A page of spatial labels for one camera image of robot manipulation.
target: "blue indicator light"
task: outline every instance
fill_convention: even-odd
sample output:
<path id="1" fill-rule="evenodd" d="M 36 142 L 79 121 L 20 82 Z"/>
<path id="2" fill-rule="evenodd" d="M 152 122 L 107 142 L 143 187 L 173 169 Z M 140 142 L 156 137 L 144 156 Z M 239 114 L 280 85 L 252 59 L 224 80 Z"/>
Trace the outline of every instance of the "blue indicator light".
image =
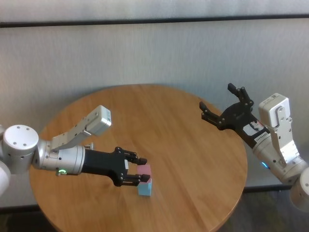
<path id="1" fill-rule="evenodd" d="M 264 162 L 262 162 L 262 165 L 263 165 L 265 168 L 268 168 L 267 164 L 265 164 Z"/>

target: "round wooden table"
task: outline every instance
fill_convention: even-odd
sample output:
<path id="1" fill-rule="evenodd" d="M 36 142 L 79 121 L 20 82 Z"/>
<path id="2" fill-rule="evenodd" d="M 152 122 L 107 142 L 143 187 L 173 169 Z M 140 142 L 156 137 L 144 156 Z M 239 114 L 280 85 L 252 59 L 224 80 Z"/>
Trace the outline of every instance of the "round wooden table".
<path id="1" fill-rule="evenodd" d="M 201 98 L 158 85 L 113 87 L 86 96 L 60 112 L 43 130 L 50 140 L 98 105 L 112 112 L 112 126 L 90 137 L 95 150 L 116 146 L 148 159 L 151 197 L 136 187 L 115 187 L 106 176 L 30 170 L 35 198 L 64 232 L 207 232 L 228 219 L 243 191 L 247 156 L 241 139 L 201 119 Z M 219 113 L 213 106 L 209 108 Z"/>

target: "white wall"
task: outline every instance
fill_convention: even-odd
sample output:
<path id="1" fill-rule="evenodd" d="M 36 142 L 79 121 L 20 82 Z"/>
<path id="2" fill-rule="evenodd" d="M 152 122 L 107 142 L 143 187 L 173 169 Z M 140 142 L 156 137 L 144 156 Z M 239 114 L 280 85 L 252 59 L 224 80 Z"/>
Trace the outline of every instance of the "white wall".
<path id="1" fill-rule="evenodd" d="M 301 154 L 309 151 L 309 19 L 0 29 L 0 122 L 41 130 L 74 100 L 122 84 L 165 84 L 223 110 L 227 84 L 259 102 L 290 98 Z M 248 186 L 277 184 L 248 152 Z M 0 206 L 35 203 L 14 177 Z"/>

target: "robotic arm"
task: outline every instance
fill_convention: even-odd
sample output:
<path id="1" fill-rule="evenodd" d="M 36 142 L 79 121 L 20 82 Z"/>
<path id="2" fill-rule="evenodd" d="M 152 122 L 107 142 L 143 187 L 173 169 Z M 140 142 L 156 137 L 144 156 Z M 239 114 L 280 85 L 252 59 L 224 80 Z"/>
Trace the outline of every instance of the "robotic arm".
<path id="1" fill-rule="evenodd" d="M 116 147 L 112 153 L 93 150 L 93 144 L 79 145 L 91 135 L 99 136 L 112 124 L 111 112 L 98 106 L 68 132 L 51 141 L 39 139 L 37 132 L 24 125 L 5 129 L 0 126 L 0 195 L 9 185 L 11 174 L 22 174 L 32 164 L 36 169 L 55 171 L 56 175 L 90 173 L 105 175 L 115 186 L 137 186 L 149 175 L 128 174 L 128 162 L 144 165 L 147 159 Z"/>
<path id="2" fill-rule="evenodd" d="M 309 166 L 300 157 L 293 140 L 289 99 L 275 93 L 259 105 L 261 121 L 252 114 L 254 102 L 244 87 L 227 88 L 239 102 L 218 116 L 200 102 L 202 119 L 219 130 L 232 129 L 248 144 L 253 153 L 284 184 L 292 185 L 293 204 L 309 212 Z"/>

